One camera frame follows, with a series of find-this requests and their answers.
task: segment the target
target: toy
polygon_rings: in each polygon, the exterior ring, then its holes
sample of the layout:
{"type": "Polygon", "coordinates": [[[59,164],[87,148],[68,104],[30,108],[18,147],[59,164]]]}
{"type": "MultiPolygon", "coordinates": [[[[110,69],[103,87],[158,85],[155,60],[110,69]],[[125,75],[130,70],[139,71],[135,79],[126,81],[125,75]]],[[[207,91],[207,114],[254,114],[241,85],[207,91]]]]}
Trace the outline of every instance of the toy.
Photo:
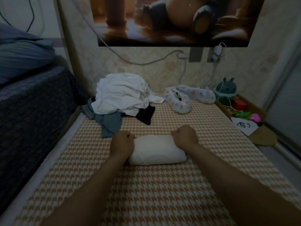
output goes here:
{"type": "Polygon", "coordinates": [[[239,98],[235,98],[231,103],[232,108],[238,111],[246,111],[247,110],[247,104],[244,103],[239,98]]]}
{"type": "Polygon", "coordinates": [[[236,97],[237,87],[233,82],[234,78],[231,78],[230,81],[227,81],[226,78],[223,79],[223,82],[220,82],[213,91],[216,95],[216,99],[225,106],[231,106],[230,100],[233,97],[236,97]]]}
{"type": "Polygon", "coordinates": [[[201,35],[213,30],[229,3],[230,0],[160,0],[144,6],[142,26],[153,31],[178,28],[201,35]]]}
{"type": "Polygon", "coordinates": [[[249,121],[254,121],[255,123],[260,123],[261,122],[261,118],[260,118],[260,116],[257,113],[254,113],[249,118],[249,121]]]}
{"type": "Polygon", "coordinates": [[[239,111],[235,114],[235,116],[237,118],[241,118],[241,119],[244,119],[244,120],[248,120],[250,117],[251,117],[251,112],[243,112],[243,111],[239,111]]]}

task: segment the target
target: dark blue blanket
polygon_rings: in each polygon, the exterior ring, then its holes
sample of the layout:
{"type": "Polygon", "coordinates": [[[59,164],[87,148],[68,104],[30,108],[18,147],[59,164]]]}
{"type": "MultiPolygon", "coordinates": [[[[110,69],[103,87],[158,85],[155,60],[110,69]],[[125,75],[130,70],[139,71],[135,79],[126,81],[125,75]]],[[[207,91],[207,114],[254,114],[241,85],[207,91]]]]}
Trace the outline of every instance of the dark blue blanket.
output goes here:
{"type": "Polygon", "coordinates": [[[71,114],[88,99],[61,66],[0,89],[0,215],[53,149],[71,114]]]}

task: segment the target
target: red toy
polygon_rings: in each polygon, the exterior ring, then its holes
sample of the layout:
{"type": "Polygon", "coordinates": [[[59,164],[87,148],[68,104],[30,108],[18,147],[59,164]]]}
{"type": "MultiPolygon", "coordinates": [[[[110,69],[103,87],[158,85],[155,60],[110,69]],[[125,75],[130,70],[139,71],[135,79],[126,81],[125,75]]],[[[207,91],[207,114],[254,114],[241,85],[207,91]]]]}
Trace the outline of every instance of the red toy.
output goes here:
{"type": "Polygon", "coordinates": [[[232,108],[238,111],[246,111],[247,109],[247,104],[244,103],[242,100],[239,98],[235,98],[232,103],[231,103],[232,108]]]}

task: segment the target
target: human arm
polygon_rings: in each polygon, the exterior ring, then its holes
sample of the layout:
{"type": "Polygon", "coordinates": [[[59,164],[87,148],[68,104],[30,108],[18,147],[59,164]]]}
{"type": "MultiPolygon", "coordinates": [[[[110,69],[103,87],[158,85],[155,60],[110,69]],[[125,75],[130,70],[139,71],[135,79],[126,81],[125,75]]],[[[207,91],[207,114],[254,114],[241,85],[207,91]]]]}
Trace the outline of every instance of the human arm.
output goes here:
{"type": "Polygon", "coordinates": [[[41,226],[97,225],[113,180],[134,150],[135,135],[118,132],[111,141],[110,156],[71,197],[59,206],[41,226]]]}
{"type": "Polygon", "coordinates": [[[197,164],[238,225],[301,225],[299,209],[201,146],[193,128],[185,125],[171,135],[197,164]]]}

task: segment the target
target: pink toy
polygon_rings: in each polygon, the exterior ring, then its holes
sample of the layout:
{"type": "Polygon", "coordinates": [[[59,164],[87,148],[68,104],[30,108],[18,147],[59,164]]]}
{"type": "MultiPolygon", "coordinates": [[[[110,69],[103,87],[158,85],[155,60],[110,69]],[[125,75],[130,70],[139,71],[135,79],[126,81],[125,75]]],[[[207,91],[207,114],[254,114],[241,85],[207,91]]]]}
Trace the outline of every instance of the pink toy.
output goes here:
{"type": "Polygon", "coordinates": [[[254,113],[250,116],[249,121],[254,121],[255,123],[259,123],[261,121],[261,118],[257,113],[254,113]]]}

